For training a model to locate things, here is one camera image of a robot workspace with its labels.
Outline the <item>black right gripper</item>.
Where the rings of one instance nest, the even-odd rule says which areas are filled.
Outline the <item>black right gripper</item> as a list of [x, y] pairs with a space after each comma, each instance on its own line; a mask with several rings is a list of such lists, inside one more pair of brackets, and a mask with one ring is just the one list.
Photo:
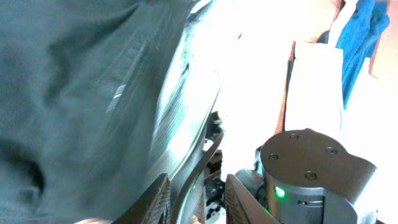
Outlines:
[[[212, 112], [208, 120], [205, 135], [205, 149], [209, 149], [221, 134], [222, 120], [217, 111]], [[224, 215], [224, 182], [221, 177], [223, 155], [217, 149], [205, 167], [204, 223], [216, 223]]]

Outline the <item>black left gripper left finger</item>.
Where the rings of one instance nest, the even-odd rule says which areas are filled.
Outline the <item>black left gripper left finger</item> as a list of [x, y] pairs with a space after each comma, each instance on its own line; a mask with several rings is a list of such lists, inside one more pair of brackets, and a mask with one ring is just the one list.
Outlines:
[[160, 174], [113, 224], [170, 224], [170, 198], [168, 175]]

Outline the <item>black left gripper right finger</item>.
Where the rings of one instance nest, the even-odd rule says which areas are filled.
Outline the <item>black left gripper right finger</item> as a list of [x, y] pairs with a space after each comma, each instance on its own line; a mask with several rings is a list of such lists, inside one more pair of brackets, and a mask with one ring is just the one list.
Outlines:
[[227, 224], [279, 224], [233, 174], [225, 183]]

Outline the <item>black shorts garment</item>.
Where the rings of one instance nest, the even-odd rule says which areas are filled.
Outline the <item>black shorts garment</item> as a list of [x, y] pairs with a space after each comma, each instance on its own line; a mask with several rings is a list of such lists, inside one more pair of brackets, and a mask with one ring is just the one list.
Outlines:
[[205, 1], [1, 2], [1, 222], [113, 221], [157, 177]]

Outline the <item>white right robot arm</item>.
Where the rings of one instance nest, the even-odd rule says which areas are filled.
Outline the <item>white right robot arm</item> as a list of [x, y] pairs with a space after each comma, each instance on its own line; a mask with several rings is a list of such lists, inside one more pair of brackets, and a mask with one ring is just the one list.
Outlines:
[[284, 131], [257, 148], [254, 166], [220, 179], [207, 164], [205, 223], [377, 223], [377, 167], [311, 129]]

